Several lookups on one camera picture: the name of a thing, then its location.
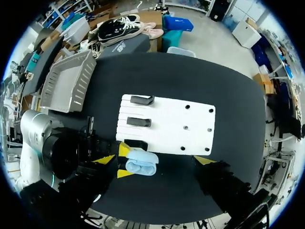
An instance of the white container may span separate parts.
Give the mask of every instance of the white container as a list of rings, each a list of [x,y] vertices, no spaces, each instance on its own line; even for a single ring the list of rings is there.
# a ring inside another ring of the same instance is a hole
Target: white container
[[[65,42],[74,46],[79,44],[89,31],[89,23],[87,22],[86,17],[82,17],[62,32],[61,36],[65,37],[63,39]]]
[[[167,53],[182,55],[182,56],[190,56],[190,57],[196,57],[196,54],[190,50],[181,49],[177,47],[169,47],[167,50]]]
[[[44,83],[40,107],[64,113],[81,111],[95,65],[91,50],[55,63]]]
[[[259,32],[245,21],[238,23],[232,35],[238,40],[241,46],[248,49],[251,49],[261,39]]]
[[[262,65],[258,69],[259,69],[261,74],[264,74],[264,75],[268,75],[269,74],[269,71],[268,71],[266,65]]]

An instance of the chair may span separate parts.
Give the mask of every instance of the chair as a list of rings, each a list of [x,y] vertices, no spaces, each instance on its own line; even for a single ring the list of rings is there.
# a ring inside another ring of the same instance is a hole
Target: chair
[[[276,129],[279,128],[282,134],[291,133],[298,139],[304,138],[305,125],[301,126],[300,120],[292,116],[289,100],[280,94],[272,94],[268,96],[267,106],[273,112],[273,120],[266,121],[267,124],[274,123],[274,132],[270,136],[274,136]]]

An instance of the gray box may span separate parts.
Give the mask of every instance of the gray box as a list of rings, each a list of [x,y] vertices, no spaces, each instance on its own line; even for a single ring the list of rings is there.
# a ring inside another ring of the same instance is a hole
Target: gray box
[[[98,59],[128,54],[134,52],[147,52],[151,47],[149,37],[145,34],[139,34],[133,38],[120,41],[104,49]]]

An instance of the sneaker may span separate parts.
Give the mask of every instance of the sneaker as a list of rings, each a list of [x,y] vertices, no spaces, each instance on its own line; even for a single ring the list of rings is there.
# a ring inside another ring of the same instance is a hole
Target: sneaker
[[[130,39],[144,30],[144,23],[129,21],[126,17],[109,20],[100,26],[98,37],[102,46],[110,46],[116,42]]]
[[[95,30],[89,31],[88,33],[88,40],[89,42],[93,42],[98,40],[97,34],[99,33],[99,28],[96,28]]]
[[[144,23],[145,29],[154,29],[157,24],[155,22]]]
[[[161,37],[164,34],[164,31],[161,29],[145,29],[142,33],[147,35],[150,40],[154,40]]]
[[[129,14],[127,16],[123,16],[120,17],[118,19],[116,19],[115,21],[139,21],[140,20],[140,16],[138,14]]]

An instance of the white cabinet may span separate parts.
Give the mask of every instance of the white cabinet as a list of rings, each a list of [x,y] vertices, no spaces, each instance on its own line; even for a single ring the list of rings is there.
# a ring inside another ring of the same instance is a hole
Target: white cabinet
[[[261,35],[258,31],[248,25],[245,21],[239,22],[232,34],[239,41],[241,46],[248,49],[261,39]]]
[[[233,16],[233,20],[236,22],[240,22],[243,20],[243,18],[245,17],[246,13],[241,11],[239,8],[237,7],[233,7],[231,12],[229,13],[229,15],[232,14]]]
[[[254,0],[237,0],[234,6],[247,13],[253,3]]]
[[[246,12],[254,21],[257,21],[265,11],[265,6],[260,1],[255,1],[248,12]]]

